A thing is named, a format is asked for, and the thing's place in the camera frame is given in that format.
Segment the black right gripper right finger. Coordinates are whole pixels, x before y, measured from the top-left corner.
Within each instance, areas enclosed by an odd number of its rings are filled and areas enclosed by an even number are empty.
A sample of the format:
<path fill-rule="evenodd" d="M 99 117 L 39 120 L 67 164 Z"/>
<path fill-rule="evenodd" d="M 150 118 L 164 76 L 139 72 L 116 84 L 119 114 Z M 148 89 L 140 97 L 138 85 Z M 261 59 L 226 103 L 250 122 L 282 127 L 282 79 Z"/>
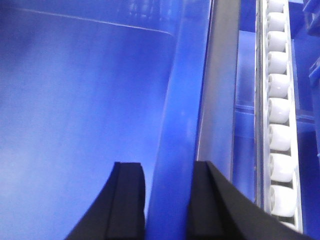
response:
<path fill-rule="evenodd" d="M 193 165 L 189 240 L 308 240 L 246 198 L 210 161 Z"/>

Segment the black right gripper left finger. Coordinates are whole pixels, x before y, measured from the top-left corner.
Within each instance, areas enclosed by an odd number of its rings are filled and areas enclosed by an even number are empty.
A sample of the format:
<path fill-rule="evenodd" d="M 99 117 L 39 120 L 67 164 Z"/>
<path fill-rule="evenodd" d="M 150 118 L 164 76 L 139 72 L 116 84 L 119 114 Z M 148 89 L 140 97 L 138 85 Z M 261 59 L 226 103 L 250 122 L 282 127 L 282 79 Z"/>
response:
<path fill-rule="evenodd" d="M 110 176 L 68 240 L 142 240 L 146 185 L 138 162 L 115 162 Z"/>

